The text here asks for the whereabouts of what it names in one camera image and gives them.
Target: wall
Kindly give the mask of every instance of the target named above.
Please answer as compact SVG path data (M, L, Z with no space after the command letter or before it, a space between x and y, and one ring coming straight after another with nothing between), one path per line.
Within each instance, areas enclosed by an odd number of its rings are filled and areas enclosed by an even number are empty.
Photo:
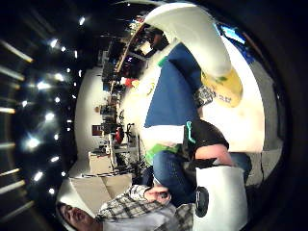
M101 72L102 68L99 67L87 70L78 93L74 123L78 160L69 170L70 177L81 177L82 173L90 173L88 152L98 147L99 142L102 141L100 137L94 137L91 134L92 124L102 122L101 115L96 113L94 108L100 104L106 104L104 98L109 95L108 92L102 90L103 83L99 76ZM63 181L57 200L84 209L93 215L68 179Z
M95 67L87 70L79 90L75 111L75 139L77 142L78 159L87 159L88 152L98 147L102 141L100 137L91 134L91 126L101 124L101 114L96 113L94 108L106 104L104 98L109 95L103 91L101 81L102 68Z

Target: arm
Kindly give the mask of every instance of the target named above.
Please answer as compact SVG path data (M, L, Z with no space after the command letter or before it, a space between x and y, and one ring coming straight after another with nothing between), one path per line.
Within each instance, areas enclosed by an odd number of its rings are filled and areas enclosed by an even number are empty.
M155 229L155 231L192 231L194 209L194 204L181 205L176 209L173 218Z
M153 189L147 186L133 185L123 194L104 203L98 212L98 219L118 220L136 218L140 215L161 209L165 206L159 200L148 197Z

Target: desk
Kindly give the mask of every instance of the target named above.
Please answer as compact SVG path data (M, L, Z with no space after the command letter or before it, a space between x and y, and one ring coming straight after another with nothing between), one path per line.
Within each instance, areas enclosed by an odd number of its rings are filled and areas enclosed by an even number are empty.
M129 55L132 55L132 56L134 56L135 55L135 57L136 58L140 58L140 56L138 56L137 54L134 54L134 53L132 53L132 52L130 52L129 51L129 47L130 47L130 45L131 45L131 43L132 43L132 41L133 41L133 39L136 37L136 35L138 34L138 32L140 32L142 29L143 29L143 27L144 27L144 23L142 23L140 26L139 26L139 28L136 30L136 32L135 32L135 34L130 38L130 40L127 42L127 44L126 44L126 49L125 49L125 51L124 51L124 53L123 53L123 55L122 55L122 58L118 61L118 63L117 63L117 68L115 69L115 72L119 72L121 69L122 69L122 66L123 66L123 63L124 63L124 60L125 60L125 58L126 58L126 56L127 56L127 54L129 54Z
M114 90L114 87L115 87L115 80L112 81L112 85L110 86L110 94L113 94L113 90Z
M117 101L117 95L108 96L108 106L115 106Z
M137 156L138 156L138 160L139 160L139 139L136 138L136 146L133 146L133 147L130 147L128 146L129 143L125 143L125 145L127 147L124 147L124 148L117 148L117 149L114 149L114 145L113 145L113 135L112 134L109 134L108 135L108 139L109 139L109 151L110 151L110 158L111 158L111 162L112 162L112 165L113 167L116 167L117 166L117 162L116 162L116 153L123 153L123 152L128 152L128 153L131 153L131 152L137 152Z
M89 152L90 174L102 174L113 172L112 162L108 155L99 156Z

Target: ceiling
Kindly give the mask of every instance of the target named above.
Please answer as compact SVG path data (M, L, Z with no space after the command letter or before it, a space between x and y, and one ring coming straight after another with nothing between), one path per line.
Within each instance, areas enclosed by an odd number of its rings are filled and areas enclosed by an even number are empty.
M49 226L62 229L54 218L54 203L64 174L77 160L73 120L83 74L95 66L98 50L107 48L111 37L125 37L129 20L149 9L140 5L111 6L113 2L43 0L1 4L0 108L14 109L14 113L0 114L4 127L0 132L0 165L1 173L6 173L0 187L14 182L21 185L1 196L0 217L17 208L34 208L8 221L14 230L36 211L47 218L48 224L38 216L26 230L31 226L36 227L33 230L47 230ZM82 16L85 22L81 26ZM57 43L51 47L53 39ZM14 49L21 53L16 55ZM39 90L40 82L49 88ZM30 139L38 143L30 147ZM36 181L38 172L42 175Z

